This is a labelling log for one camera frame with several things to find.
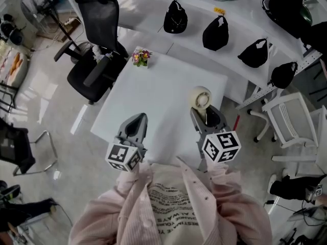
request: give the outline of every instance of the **white floor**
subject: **white floor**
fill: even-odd
[[[82,27],[79,27],[73,33],[73,38],[81,32]],[[82,40],[86,40],[85,34],[78,39],[78,41]],[[119,41],[129,54],[137,45],[164,54],[172,46],[165,39],[126,29],[119,30]],[[38,44],[39,49],[49,44],[51,46],[33,54],[29,72],[16,99],[17,109],[13,110],[7,118],[16,127],[28,128],[31,140],[43,130],[49,130],[59,162],[47,173],[15,178],[12,177],[15,166],[0,162],[0,179],[5,180],[9,185],[20,184],[26,202],[53,197],[75,222],[86,203],[110,189],[119,174],[104,160],[107,143],[90,133],[90,128],[109,91],[98,103],[89,106],[88,101],[66,80],[73,67],[69,57],[64,55],[58,62],[53,60],[63,44],[45,39],[38,40]],[[178,48],[174,45],[173,56],[176,58],[179,57]],[[221,110],[231,127],[238,114],[235,106],[233,101],[224,98]],[[79,113],[84,110],[81,119],[77,120]],[[237,133],[242,143],[242,150],[231,165],[241,170],[244,192],[258,199],[263,205],[270,175],[280,173],[283,168],[282,164],[271,161],[271,156],[279,154],[280,148],[278,143],[270,141],[272,131],[270,134],[267,133],[260,143],[254,143],[253,137],[262,129],[263,123],[253,116],[248,116],[246,110],[241,110],[240,115]],[[50,152],[50,143],[46,139],[42,140],[33,151],[38,160],[37,166],[44,166],[54,158]],[[51,231],[52,243],[62,244],[59,238],[55,238],[58,236],[58,229],[54,228]],[[66,240],[67,235],[66,228],[60,240]]]

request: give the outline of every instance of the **chair base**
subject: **chair base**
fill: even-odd
[[[53,144],[53,141],[52,141],[52,137],[51,137],[51,134],[50,132],[48,131],[43,131],[39,137],[37,137],[37,139],[35,141],[31,141],[30,143],[31,144],[37,144],[42,138],[44,135],[47,135],[50,139],[50,144],[51,144],[51,148],[53,150],[53,153],[55,155],[55,161],[52,162],[50,165],[48,165],[45,169],[43,170],[39,170],[39,171],[35,171],[33,173],[25,173],[25,174],[19,174],[18,171],[19,171],[19,166],[16,167],[16,169],[14,170],[13,172],[13,176],[21,176],[21,175],[30,175],[30,174],[39,174],[39,173],[44,173],[46,172],[47,170],[49,170],[53,165],[55,165],[57,162],[58,162],[58,156],[57,156],[57,152],[56,152],[56,149],[55,149],[55,146]]]
[[[261,118],[261,119],[263,119],[263,120],[266,121],[266,124],[265,124],[264,128],[262,129],[261,133],[257,137],[255,137],[253,139],[253,141],[255,143],[258,143],[262,139],[262,137],[264,137],[264,135],[266,134],[268,128],[270,127],[269,119],[264,114],[259,113],[259,112],[252,111],[251,109],[248,109],[247,110],[247,113],[249,115],[253,115],[253,116],[259,117],[259,118]],[[274,134],[274,137],[272,138],[272,141],[275,142],[276,140],[277,140],[277,136],[276,136],[276,134]]]

